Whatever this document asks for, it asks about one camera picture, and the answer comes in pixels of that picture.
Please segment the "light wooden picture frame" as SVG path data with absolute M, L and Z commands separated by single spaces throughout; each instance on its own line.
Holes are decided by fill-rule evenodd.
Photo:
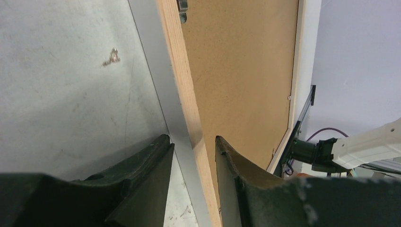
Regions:
M 306 0 L 298 0 L 298 12 L 296 20 L 296 40 L 293 59 L 293 72 L 291 82 L 291 93 L 289 96 L 290 110 L 288 118 L 288 129 L 279 145 L 274 152 L 273 157 L 267 168 L 262 168 L 265 171 L 272 172 L 277 166 L 279 156 L 283 153 L 285 143 L 289 140 L 291 131 L 295 125 L 295 120 L 298 116 L 296 110 L 297 98 L 297 83 L 298 83 L 298 68 L 300 58 L 301 34 L 303 32 L 303 18 L 305 8 L 308 5 Z M 158 10 L 160 13 L 162 26 L 167 42 L 174 78 L 177 85 L 178 96 L 181 102 L 185 120 L 185 132 L 189 134 L 191 140 L 190 153 L 195 157 L 196 175 L 200 178 L 200 190 L 205 198 L 207 206 L 207 220 L 211 221 L 212 226 L 221 227 L 221 208 L 220 199 L 218 198 L 218 180 L 212 180 L 210 170 L 210 162 L 208 152 L 203 137 L 203 129 L 197 106 L 193 80 L 191 76 L 190 64 L 183 35 L 182 23 L 179 17 L 178 3 L 175 0 L 159 0 L 157 1 Z

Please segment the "brown frame backing board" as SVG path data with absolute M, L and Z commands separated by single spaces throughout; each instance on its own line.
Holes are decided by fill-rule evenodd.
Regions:
M 217 181 L 215 138 L 267 168 L 287 129 L 297 0 L 191 0 L 182 26 Z

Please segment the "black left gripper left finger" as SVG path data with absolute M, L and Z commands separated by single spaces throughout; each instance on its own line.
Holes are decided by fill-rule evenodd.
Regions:
M 3 227 L 161 227 L 174 144 L 158 136 L 133 156 L 65 181 L 43 173 L 0 175 Z

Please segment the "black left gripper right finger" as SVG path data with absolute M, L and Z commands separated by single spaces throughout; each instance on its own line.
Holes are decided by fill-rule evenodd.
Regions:
M 277 177 L 215 138 L 225 227 L 398 227 L 395 178 Z

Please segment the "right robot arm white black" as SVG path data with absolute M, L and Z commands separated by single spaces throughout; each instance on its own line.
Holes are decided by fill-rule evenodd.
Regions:
M 400 175 L 401 165 L 392 159 L 401 156 L 401 121 L 341 139 L 321 140 L 316 144 L 295 139 L 289 158 L 325 173 L 343 173 L 356 167 Z

